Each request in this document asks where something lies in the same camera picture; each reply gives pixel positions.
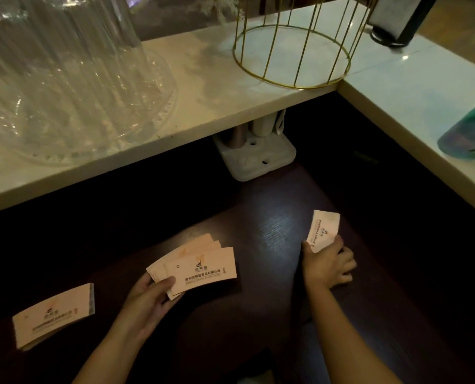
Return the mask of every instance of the dark wooden table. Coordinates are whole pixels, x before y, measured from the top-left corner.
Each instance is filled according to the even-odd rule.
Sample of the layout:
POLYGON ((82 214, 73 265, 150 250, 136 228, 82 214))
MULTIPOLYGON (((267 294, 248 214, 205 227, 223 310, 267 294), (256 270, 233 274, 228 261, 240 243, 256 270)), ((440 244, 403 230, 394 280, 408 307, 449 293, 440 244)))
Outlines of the dark wooden table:
MULTIPOLYGON (((338 211, 298 161, 239 183, 204 139, 1 211, 0 383, 70 382, 145 267, 206 232, 238 279, 188 292, 129 382, 211 383, 264 350, 282 383, 328 382, 298 269, 314 209, 338 211), (94 316, 15 350, 11 315, 86 282, 94 316)), ((474 382, 346 215, 340 234, 359 266, 335 295, 383 361, 407 384, 474 382)))

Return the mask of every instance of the black base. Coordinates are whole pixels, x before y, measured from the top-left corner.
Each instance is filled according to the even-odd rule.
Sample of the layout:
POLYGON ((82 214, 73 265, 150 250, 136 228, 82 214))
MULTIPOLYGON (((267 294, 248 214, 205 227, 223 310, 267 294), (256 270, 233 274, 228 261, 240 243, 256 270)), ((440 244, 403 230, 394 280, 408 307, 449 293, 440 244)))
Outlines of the black base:
POLYGON ((406 47, 410 42, 401 43, 397 41, 392 35, 390 35, 387 31, 383 30, 379 27, 372 28, 370 33, 370 37, 376 43, 384 45, 386 47, 396 48, 399 49, 401 47, 406 47))

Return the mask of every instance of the gold wire cage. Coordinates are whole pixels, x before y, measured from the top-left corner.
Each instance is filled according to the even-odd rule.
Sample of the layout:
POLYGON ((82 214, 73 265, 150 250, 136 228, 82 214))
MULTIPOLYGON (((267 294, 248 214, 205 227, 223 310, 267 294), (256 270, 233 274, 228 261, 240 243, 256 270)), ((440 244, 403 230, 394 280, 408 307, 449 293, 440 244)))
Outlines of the gold wire cage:
POLYGON ((290 9, 282 11, 283 0, 280 0, 278 12, 250 18, 251 0, 240 0, 232 47, 234 60, 251 76, 277 86, 318 89, 339 82, 351 68, 351 59, 377 0, 326 1, 317 0, 311 10, 310 6, 295 9, 296 0, 291 0, 290 9), (334 12, 339 10, 343 10, 342 16, 335 16, 334 12), (301 47, 300 33, 304 31, 306 35, 303 34, 305 40, 301 47), (279 32, 282 32, 280 44, 279 32))

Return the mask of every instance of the person's left hand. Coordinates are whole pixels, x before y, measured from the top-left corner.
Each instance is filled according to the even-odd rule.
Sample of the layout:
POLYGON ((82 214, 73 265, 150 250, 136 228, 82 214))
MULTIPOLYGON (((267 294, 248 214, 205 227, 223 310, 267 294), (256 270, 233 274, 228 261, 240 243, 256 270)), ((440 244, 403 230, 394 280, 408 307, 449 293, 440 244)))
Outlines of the person's left hand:
POLYGON ((174 284, 175 277, 151 284, 151 277, 145 272, 129 292, 108 335, 116 335, 141 347, 159 321, 182 297, 168 299, 166 292, 174 284))

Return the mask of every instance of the hand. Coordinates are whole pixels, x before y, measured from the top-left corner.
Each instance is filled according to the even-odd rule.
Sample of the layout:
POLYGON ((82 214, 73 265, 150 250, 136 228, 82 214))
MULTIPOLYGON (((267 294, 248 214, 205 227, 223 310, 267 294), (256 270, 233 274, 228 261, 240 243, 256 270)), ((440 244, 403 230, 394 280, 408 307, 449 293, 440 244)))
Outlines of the hand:
POLYGON ((303 277, 305 286, 310 288, 327 288, 349 283, 353 277, 348 272, 356 268, 353 252, 344 246, 342 238, 337 235, 335 241, 319 252, 312 252, 308 242, 303 242, 303 277))
POLYGON ((174 284, 175 277, 151 284, 151 277, 145 272, 129 292, 108 335, 141 347, 159 321, 182 297, 181 295, 172 301, 168 299, 166 292, 174 284))

